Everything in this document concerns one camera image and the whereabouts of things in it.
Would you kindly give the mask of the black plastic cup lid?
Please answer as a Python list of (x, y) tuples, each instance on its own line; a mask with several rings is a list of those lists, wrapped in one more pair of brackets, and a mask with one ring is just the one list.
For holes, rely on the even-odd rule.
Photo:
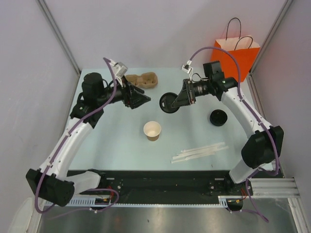
[(177, 112), (180, 106), (172, 106), (176, 98), (177, 98), (176, 93), (173, 92), (164, 93), (159, 100), (160, 109), (167, 114), (173, 114)]

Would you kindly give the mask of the brown paper coffee cup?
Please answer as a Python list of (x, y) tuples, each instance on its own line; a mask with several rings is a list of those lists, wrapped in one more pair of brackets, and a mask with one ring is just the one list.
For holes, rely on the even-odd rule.
[(149, 141), (157, 141), (161, 133), (161, 126), (156, 121), (149, 121), (144, 125), (143, 132)]

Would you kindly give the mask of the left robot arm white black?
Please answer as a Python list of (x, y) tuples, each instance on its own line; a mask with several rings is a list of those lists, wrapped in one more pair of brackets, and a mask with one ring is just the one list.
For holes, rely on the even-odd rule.
[(107, 190), (104, 173), (89, 169), (84, 173), (68, 176), (70, 164), (79, 147), (102, 117), (103, 108), (111, 103), (123, 102), (136, 109), (149, 102), (144, 91), (121, 78), (114, 86), (104, 86), (100, 73), (84, 76), (82, 92), (69, 116), (67, 127), (55, 148), (37, 169), (29, 169), (26, 180), (35, 200), (44, 199), (58, 206), (66, 206), (75, 194), (93, 190), (102, 194)]

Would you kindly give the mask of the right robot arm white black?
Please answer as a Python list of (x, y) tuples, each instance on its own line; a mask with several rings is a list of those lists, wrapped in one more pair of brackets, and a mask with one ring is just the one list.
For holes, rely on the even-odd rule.
[(203, 68), (206, 79), (198, 82), (184, 79), (180, 93), (168, 106), (175, 112), (182, 106), (194, 104), (197, 97), (211, 94), (232, 112), (248, 138), (240, 161), (230, 170), (230, 179), (224, 182), (225, 191), (235, 195), (241, 190), (241, 183), (264, 164), (274, 161), (275, 172), (270, 174), (278, 174), (284, 131), (280, 126), (272, 126), (249, 104), (238, 82), (232, 77), (225, 78), (219, 61), (206, 63)]

